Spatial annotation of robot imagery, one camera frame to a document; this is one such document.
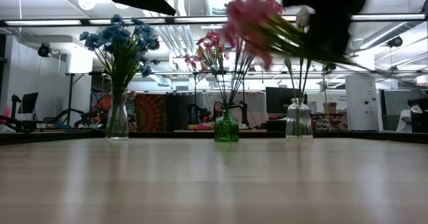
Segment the person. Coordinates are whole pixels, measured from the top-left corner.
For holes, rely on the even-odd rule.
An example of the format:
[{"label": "person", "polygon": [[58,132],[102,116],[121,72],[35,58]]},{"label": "person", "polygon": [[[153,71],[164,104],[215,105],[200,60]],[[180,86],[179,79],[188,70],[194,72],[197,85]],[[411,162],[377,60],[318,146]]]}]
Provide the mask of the person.
[{"label": "person", "polygon": [[403,110],[400,113],[399,125],[397,126],[397,133],[412,133],[412,118],[411,108],[415,105],[413,101],[407,100],[409,105],[408,110]]},{"label": "person", "polygon": [[220,117],[221,117],[221,102],[217,101],[216,103],[214,103],[213,117],[211,120],[215,122]]}]

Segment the wooden table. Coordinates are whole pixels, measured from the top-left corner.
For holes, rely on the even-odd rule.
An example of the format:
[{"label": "wooden table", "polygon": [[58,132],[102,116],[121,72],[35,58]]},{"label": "wooden table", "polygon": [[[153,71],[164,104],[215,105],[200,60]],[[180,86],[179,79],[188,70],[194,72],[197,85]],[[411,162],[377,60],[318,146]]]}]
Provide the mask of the wooden table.
[{"label": "wooden table", "polygon": [[83,139],[0,146],[0,223],[428,223],[428,145]]}]

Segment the clear glass vase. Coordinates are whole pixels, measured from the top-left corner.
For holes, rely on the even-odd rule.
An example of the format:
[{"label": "clear glass vase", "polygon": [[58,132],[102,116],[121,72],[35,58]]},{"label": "clear glass vase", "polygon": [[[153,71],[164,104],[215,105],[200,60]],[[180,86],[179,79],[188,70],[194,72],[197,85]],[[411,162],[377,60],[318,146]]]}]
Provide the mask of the clear glass vase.
[{"label": "clear glass vase", "polygon": [[230,110],[224,110],[221,117],[215,121],[214,141],[239,141],[239,124],[238,121],[232,116]]},{"label": "clear glass vase", "polygon": [[312,138],[310,110],[303,99],[293,98],[287,110],[286,138]]},{"label": "clear glass vase", "polygon": [[126,113],[126,88],[112,88],[112,105],[108,113],[106,138],[128,139],[128,114]]}]

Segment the ceiling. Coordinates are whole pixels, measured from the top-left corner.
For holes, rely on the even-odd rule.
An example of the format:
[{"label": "ceiling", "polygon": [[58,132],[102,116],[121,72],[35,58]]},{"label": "ceiling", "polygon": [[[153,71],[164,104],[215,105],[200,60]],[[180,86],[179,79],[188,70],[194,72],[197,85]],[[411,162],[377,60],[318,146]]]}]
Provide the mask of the ceiling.
[{"label": "ceiling", "polygon": [[[179,1],[173,0],[174,6],[178,8]],[[64,18],[109,18],[115,13],[123,17],[144,17],[145,14],[140,9],[129,7],[128,9],[119,9],[113,3],[98,3],[91,10],[83,10],[79,7],[79,0],[1,0],[0,19],[64,19]],[[425,0],[368,0],[362,13],[418,13]],[[185,12],[189,16],[206,15],[204,0],[184,0]],[[286,14],[294,15],[298,7],[286,9]],[[388,22],[358,22],[353,23],[350,32],[354,40],[361,40],[371,36],[380,29],[391,23]],[[189,29],[192,40],[195,42],[205,35],[206,30],[202,25],[190,25]],[[99,27],[31,27],[22,28],[22,35],[26,41],[35,42],[37,36],[71,36],[75,39],[83,31],[97,32]],[[403,38],[403,46],[397,49],[388,47],[374,47],[370,50],[374,54],[375,63],[379,69],[388,69],[391,63],[403,63],[405,60],[411,60],[417,56],[427,53],[427,25],[422,23],[405,33],[400,34]],[[59,50],[69,51],[68,44],[54,44]],[[151,52],[150,57],[164,60],[158,71],[174,71],[169,63],[170,49],[161,44],[161,48]],[[403,70],[418,70],[428,66],[427,58],[404,65]],[[282,70],[282,60],[278,59],[274,70]]]}]

